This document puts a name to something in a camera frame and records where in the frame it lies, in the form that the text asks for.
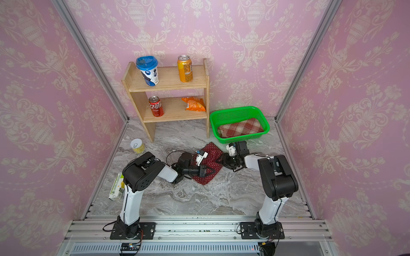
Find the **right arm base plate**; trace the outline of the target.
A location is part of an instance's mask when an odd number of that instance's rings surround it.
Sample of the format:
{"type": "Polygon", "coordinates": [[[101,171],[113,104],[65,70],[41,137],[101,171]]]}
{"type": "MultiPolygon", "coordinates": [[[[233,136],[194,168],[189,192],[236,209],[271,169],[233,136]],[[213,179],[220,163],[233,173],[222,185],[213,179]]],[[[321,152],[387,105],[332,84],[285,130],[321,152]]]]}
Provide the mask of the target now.
{"type": "Polygon", "coordinates": [[[242,222],[239,227],[240,235],[243,240],[283,240],[285,238],[284,229],[280,222],[271,225],[256,224],[255,222],[242,222]]]}

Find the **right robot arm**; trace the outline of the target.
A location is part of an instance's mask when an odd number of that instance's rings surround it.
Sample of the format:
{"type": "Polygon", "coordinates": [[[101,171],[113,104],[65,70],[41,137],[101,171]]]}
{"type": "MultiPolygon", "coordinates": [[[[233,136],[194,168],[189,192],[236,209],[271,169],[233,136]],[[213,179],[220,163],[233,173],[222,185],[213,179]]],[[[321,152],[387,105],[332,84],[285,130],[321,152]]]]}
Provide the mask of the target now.
{"type": "Polygon", "coordinates": [[[285,203],[298,191],[299,184],[284,155],[251,154],[246,141],[230,143],[221,157],[221,164],[237,172],[254,169],[260,173],[265,199],[253,222],[240,223],[242,239],[282,240],[285,238],[279,215],[285,203]]]}

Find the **red plaid skirt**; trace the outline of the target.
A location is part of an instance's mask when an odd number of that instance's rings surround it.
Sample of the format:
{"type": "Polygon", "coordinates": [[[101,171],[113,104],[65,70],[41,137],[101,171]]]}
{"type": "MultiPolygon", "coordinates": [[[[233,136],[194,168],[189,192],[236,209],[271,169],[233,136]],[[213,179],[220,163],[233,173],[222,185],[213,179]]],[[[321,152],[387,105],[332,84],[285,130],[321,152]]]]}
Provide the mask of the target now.
{"type": "Polygon", "coordinates": [[[238,123],[225,124],[218,127],[217,132],[221,138],[232,138],[263,132],[260,122],[255,119],[247,119],[238,123]]]}

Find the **green plastic basket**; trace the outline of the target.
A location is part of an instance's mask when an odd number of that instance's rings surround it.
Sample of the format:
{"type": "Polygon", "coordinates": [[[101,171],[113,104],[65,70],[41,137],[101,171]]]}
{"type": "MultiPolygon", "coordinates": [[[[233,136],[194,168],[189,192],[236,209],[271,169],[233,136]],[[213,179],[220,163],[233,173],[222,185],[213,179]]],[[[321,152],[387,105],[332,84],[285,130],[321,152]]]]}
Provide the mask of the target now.
{"type": "Polygon", "coordinates": [[[262,111],[254,106],[237,107],[231,109],[224,109],[214,111],[210,114],[210,124],[215,138],[221,144],[229,144],[242,140],[258,139],[262,135],[267,134],[270,131],[270,125],[263,115],[262,111]],[[263,132],[251,133],[247,135],[239,135],[236,137],[222,138],[218,135],[217,129],[222,125],[235,124],[241,121],[245,121],[251,118],[258,120],[263,132]]]}

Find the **red polka dot skirt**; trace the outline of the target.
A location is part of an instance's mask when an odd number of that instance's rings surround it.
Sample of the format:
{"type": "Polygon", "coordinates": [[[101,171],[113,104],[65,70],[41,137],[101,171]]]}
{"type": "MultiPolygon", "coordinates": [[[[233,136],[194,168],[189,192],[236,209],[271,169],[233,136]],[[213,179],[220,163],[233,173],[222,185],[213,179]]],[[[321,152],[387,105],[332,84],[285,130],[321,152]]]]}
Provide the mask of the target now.
{"type": "Polygon", "coordinates": [[[205,177],[193,176],[192,178],[197,183],[206,185],[211,182],[222,169],[223,165],[220,163],[220,159],[223,155],[223,151],[214,143],[208,143],[202,150],[208,153],[208,156],[201,162],[201,165],[206,166],[205,177]]]}

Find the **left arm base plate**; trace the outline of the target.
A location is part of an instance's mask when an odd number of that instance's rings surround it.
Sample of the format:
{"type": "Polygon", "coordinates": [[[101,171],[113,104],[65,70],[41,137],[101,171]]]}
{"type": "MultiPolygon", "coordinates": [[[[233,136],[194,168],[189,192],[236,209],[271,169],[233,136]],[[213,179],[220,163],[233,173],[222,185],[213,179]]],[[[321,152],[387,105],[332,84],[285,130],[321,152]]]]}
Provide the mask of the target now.
{"type": "Polygon", "coordinates": [[[111,240],[152,240],[156,223],[138,223],[131,226],[115,223],[111,240]]]}

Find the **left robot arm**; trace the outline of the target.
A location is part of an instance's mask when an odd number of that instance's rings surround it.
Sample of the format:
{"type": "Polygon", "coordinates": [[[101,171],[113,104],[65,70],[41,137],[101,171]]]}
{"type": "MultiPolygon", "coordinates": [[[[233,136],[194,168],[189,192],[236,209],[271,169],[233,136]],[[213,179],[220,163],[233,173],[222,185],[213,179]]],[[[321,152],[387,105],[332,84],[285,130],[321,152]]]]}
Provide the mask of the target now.
{"type": "Polygon", "coordinates": [[[182,153],[177,163],[168,165],[151,152],[132,160],[122,171],[125,185],[123,207],[113,225],[111,240],[152,240],[156,231],[155,222],[141,222],[140,207],[144,190],[157,178],[177,184],[185,176],[204,178],[207,167],[192,163],[192,154],[182,153]]]}

